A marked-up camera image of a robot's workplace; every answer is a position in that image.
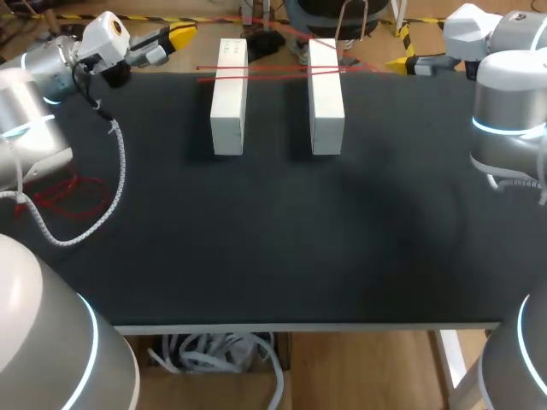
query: white cable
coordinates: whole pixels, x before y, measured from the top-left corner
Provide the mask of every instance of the white cable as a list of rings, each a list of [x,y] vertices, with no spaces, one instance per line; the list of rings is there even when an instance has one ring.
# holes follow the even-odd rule
[[[277,379],[277,386],[273,393],[272,400],[268,405],[268,410],[275,410],[283,396],[283,389],[285,387],[285,380],[283,379],[283,370],[279,363],[279,358],[274,350],[274,335],[270,334],[271,342],[268,343],[264,339],[254,335],[252,333],[194,333],[186,337],[180,344],[178,350],[178,357],[181,368],[175,366],[171,360],[171,354],[175,353],[176,345],[179,340],[177,335],[171,336],[164,335],[162,337],[162,354],[154,352],[151,348],[148,349],[148,353],[152,359],[163,366],[168,372],[173,374],[178,373],[204,373],[204,372],[234,372],[241,373],[248,370],[247,366],[250,364],[253,354],[256,352],[256,347],[260,346],[267,353],[267,357],[272,359],[273,369],[275,371],[275,377]],[[231,348],[236,343],[247,342],[248,349],[240,360],[235,360],[232,357],[232,361],[228,361],[226,354],[231,352]],[[194,350],[189,350],[189,347],[195,343]]]
[[[17,196],[15,200],[17,203],[24,203],[25,197],[23,196],[23,166],[21,165],[21,158],[15,152],[15,145],[13,142],[9,144],[11,146],[11,154],[15,160],[15,173],[17,178]]]
[[[281,364],[279,363],[277,354],[275,353],[274,348],[272,348],[272,346],[261,337],[258,337],[257,335],[253,335],[252,333],[245,333],[241,336],[246,339],[250,339],[251,341],[262,346],[269,353],[270,358],[272,359],[273,370],[275,371],[275,377],[277,378],[277,387],[275,388],[275,392],[273,393],[272,400],[270,401],[270,404],[268,405],[268,410],[275,410],[279,406],[279,403],[281,402],[281,397],[283,396],[283,389],[285,388],[285,380],[283,379],[283,370],[281,369]]]
[[[496,190],[503,192],[508,186],[527,186],[528,188],[541,188],[541,184],[535,179],[504,179],[497,183]]]
[[[120,151],[120,181],[118,182],[118,188],[116,190],[116,193],[114,195],[114,200],[110,204],[109,209],[104,213],[104,215],[97,222],[95,222],[95,224],[93,224],[92,227],[90,227],[87,231],[85,231],[81,235],[75,237],[74,239],[70,239],[68,241],[60,241],[59,239],[51,235],[50,230],[48,229],[47,225],[42,219],[42,216],[40,215],[38,208],[36,208],[36,205],[34,205],[34,202],[32,202],[31,198],[29,198],[24,193],[19,194],[17,191],[14,191],[14,190],[6,190],[4,192],[0,192],[0,199],[12,198],[17,200],[17,198],[20,198],[20,199],[22,198],[24,200],[23,202],[26,203],[26,205],[30,209],[32,217],[34,218],[34,220],[36,220],[36,223],[38,224],[38,228],[40,229],[40,231],[44,234],[45,238],[50,243],[54,244],[55,246],[61,246],[61,247],[72,246],[72,245],[75,245],[76,243],[83,241],[87,237],[89,237],[104,223],[104,221],[106,221],[110,217],[110,215],[115,211],[116,207],[118,206],[118,203],[120,202],[121,192],[123,191],[123,186],[126,180],[126,151],[125,151],[124,143],[123,143],[123,134],[121,133],[121,129],[120,129],[120,125],[118,124],[118,121],[111,120],[110,124],[112,125],[112,128],[110,129],[109,134],[111,132],[115,132],[117,141],[118,141],[118,149]]]

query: red cable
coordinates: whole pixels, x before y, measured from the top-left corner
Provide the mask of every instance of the red cable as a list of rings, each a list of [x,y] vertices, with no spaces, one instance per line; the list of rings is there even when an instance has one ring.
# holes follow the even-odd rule
[[[73,175],[72,178],[65,179],[42,192],[34,194],[32,201],[37,207],[49,209],[53,214],[61,215],[71,220],[82,220],[95,216],[109,205],[109,190],[101,179],[80,177],[71,167],[69,168],[69,171]],[[103,199],[96,207],[74,213],[63,209],[58,205],[58,202],[75,193],[78,188],[88,191],[93,190],[90,186],[94,186],[95,190],[98,188],[103,193]],[[25,208],[25,204],[18,204],[15,207],[15,218],[18,218]]]
[[[196,66],[197,70],[232,70],[232,69],[242,69],[242,68],[248,68],[250,71],[298,71],[298,70],[306,70],[308,68],[331,68],[331,69],[344,69],[344,67],[340,66],[301,66],[301,65],[295,65],[295,66]]]
[[[216,20],[243,21],[241,16],[222,16],[222,17],[220,17],[219,19],[216,19]],[[316,37],[314,37],[312,35],[309,35],[309,34],[306,34],[304,32],[299,32],[297,29],[295,29],[293,27],[283,25],[283,24],[279,24],[276,21],[269,21],[269,20],[264,20],[264,19],[260,19],[260,18],[256,18],[256,17],[253,17],[251,19],[251,21],[255,24],[262,24],[262,25],[270,26],[270,27],[276,28],[277,30],[280,30],[282,32],[288,32],[290,34],[294,34],[295,36],[297,36],[299,38],[304,38],[304,39],[307,39],[307,40],[315,40],[317,43],[323,44],[324,46],[328,47],[329,49],[333,49],[333,50],[336,49],[335,45],[330,45],[329,43],[325,43],[324,41],[321,41],[319,38],[316,38]],[[347,51],[345,51],[344,53],[345,53],[346,56],[351,57],[351,58],[355,58],[355,59],[360,61],[359,58],[357,58],[356,56],[353,56],[352,54],[348,53]],[[382,73],[382,71],[379,70],[374,64],[371,64],[371,63],[368,63],[368,62],[365,62],[365,61],[362,61],[362,64],[365,67],[367,67],[370,71],[377,72],[377,73]]]
[[[282,75],[241,75],[229,77],[202,77],[197,79],[198,83],[208,83],[217,79],[249,79],[249,80],[276,80],[276,79],[301,79],[308,78],[312,75],[344,73],[346,71],[363,71],[362,67],[341,67],[334,71],[325,71],[321,73],[297,73],[297,74],[282,74]]]

